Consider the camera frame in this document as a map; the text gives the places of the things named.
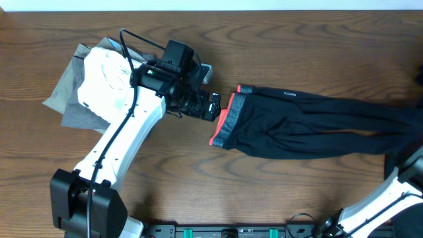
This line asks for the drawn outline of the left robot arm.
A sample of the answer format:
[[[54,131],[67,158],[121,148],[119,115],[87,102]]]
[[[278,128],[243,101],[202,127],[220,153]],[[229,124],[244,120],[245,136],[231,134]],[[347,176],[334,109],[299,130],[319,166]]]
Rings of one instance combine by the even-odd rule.
[[[120,197],[126,174],[151,129],[166,114],[215,120],[220,96],[203,90],[213,73],[186,44],[171,40],[159,59],[92,48],[82,59],[77,100],[108,123],[72,171],[50,181],[54,227],[69,237],[140,237],[144,225]]]

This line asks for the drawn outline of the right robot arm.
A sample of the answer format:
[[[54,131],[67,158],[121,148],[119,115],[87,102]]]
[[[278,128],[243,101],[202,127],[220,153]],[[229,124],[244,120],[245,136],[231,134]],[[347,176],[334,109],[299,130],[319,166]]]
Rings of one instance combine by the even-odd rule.
[[[368,237],[385,221],[422,203],[422,146],[409,146],[393,156],[395,167],[363,200],[339,210],[313,232],[314,237]]]

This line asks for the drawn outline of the black leggings red waistband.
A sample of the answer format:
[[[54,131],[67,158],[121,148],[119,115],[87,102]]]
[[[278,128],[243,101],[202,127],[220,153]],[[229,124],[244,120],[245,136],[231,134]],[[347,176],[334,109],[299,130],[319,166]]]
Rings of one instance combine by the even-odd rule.
[[[239,85],[209,144],[265,159],[401,150],[422,135],[422,109]]]

